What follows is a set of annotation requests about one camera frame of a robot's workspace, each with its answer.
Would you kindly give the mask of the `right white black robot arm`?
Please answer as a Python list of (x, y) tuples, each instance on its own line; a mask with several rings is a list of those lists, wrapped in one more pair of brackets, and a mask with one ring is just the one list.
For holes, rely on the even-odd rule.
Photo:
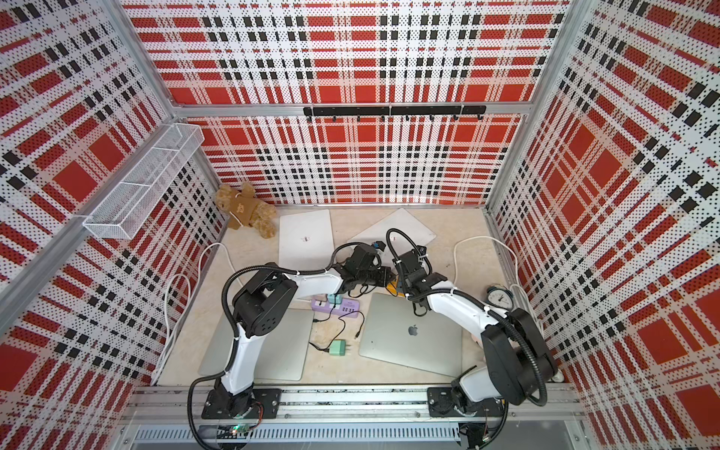
[(490, 399), (512, 405), (548, 403), (547, 383), (558, 372), (533, 317), (523, 309), (500, 309), (459, 290), (431, 273), (415, 250), (393, 258), (399, 293), (414, 305), (436, 312), (481, 341), (484, 367), (473, 367), (451, 382), (450, 398), (462, 414)]

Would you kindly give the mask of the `teal charger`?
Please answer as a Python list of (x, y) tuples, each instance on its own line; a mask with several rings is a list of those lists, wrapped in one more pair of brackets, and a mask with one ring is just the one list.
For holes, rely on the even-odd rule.
[(329, 304), (337, 306), (342, 303), (342, 295), (341, 294), (328, 294), (327, 301)]

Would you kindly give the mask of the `green charger adapter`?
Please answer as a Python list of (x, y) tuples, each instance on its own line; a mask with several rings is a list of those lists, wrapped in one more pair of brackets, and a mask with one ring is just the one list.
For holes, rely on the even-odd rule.
[(330, 356), (345, 356), (347, 353), (347, 343), (345, 339), (334, 339), (328, 349)]

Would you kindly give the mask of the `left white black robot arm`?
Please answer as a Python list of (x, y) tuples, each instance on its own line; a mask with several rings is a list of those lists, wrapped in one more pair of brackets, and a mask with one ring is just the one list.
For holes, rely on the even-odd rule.
[(195, 380), (212, 381), (201, 418), (272, 419), (281, 390), (254, 387), (255, 368), (266, 336), (281, 323), (291, 303), (300, 298), (348, 294), (356, 286), (386, 287), (395, 279), (382, 263), (386, 244), (351, 242), (333, 251), (325, 268), (295, 270), (269, 262), (241, 269), (221, 292), (221, 305), (232, 331), (228, 362), (217, 374)]

